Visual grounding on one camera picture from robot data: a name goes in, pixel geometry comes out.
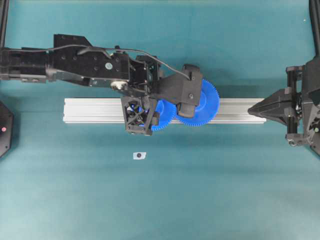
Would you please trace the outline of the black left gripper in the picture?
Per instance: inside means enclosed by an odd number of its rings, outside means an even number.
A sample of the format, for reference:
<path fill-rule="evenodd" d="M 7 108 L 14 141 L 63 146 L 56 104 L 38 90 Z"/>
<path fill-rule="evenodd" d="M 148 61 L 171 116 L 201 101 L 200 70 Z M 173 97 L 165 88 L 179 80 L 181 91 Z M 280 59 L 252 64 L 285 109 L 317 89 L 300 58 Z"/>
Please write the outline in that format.
<path fill-rule="evenodd" d="M 124 51 L 111 52 L 94 47 L 84 36 L 55 34 L 54 50 L 47 53 L 46 81 L 57 80 L 85 87 L 133 91 L 120 98 L 125 130 L 151 136 L 160 120 L 158 100 L 148 97 L 164 77 L 161 64 L 146 55 L 135 59 Z"/>

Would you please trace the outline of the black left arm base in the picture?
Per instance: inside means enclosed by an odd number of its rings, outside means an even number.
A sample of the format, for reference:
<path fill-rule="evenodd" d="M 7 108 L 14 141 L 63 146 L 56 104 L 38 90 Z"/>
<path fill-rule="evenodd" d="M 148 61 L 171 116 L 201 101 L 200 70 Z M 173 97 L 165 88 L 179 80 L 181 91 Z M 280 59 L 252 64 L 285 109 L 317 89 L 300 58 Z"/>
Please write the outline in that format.
<path fill-rule="evenodd" d="M 0 157 L 3 157 L 11 148 L 13 126 L 13 113 L 0 102 Z"/>

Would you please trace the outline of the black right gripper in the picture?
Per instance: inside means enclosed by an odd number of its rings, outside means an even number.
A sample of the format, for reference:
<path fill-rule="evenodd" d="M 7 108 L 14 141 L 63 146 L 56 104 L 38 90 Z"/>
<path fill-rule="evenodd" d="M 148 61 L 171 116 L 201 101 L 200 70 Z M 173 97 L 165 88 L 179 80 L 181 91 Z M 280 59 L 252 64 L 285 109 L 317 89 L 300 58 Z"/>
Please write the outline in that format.
<path fill-rule="evenodd" d="M 292 147 L 309 146 L 320 154 L 320 57 L 286 68 L 287 86 L 248 109 L 250 115 L 287 126 Z"/>

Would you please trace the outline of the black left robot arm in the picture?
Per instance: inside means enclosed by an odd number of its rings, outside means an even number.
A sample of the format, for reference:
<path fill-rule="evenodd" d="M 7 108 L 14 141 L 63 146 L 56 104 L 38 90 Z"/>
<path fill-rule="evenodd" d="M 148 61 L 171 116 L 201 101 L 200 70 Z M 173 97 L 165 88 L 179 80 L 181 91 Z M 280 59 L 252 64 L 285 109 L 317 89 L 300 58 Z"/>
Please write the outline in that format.
<path fill-rule="evenodd" d="M 1 80 L 46 83 L 57 80 L 120 93 L 125 129 L 131 134 L 152 135 L 160 123 L 153 96 L 160 79 L 156 56 L 129 56 L 116 46 L 108 52 L 84 36 L 56 34 L 53 48 L 0 49 Z"/>

